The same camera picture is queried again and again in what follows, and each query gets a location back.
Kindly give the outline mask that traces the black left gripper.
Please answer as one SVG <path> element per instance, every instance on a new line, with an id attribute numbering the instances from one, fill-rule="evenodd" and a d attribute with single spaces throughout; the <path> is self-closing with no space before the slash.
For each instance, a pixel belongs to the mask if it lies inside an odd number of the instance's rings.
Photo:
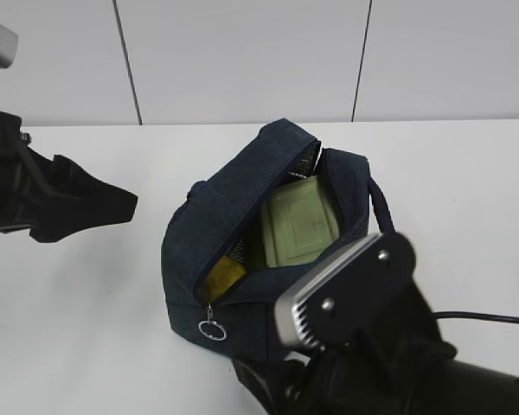
<path id="1" fill-rule="evenodd" d="M 132 220 L 138 197 L 88 174 L 73 160 L 34 152 L 22 119 L 0 112 L 0 233 L 28 230 L 55 243 L 87 229 Z"/>

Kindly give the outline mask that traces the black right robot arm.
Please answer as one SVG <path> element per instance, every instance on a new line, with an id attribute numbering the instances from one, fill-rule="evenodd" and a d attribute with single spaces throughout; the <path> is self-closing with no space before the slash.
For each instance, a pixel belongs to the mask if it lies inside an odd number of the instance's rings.
<path id="1" fill-rule="evenodd" d="M 519 377 L 458 361 L 415 284 L 308 363 L 234 359 L 269 414 L 519 414 Z"/>

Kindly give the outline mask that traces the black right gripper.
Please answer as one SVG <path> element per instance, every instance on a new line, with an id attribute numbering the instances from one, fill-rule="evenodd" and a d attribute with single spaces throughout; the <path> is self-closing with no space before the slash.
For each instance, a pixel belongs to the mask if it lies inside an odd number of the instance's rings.
<path id="1" fill-rule="evenodd" d="M 237 380 L 267 414 L 409 414 L 413 387 L 399 380 L 368 331 L 322 346 L 308 362 L 232 359 Z"/>

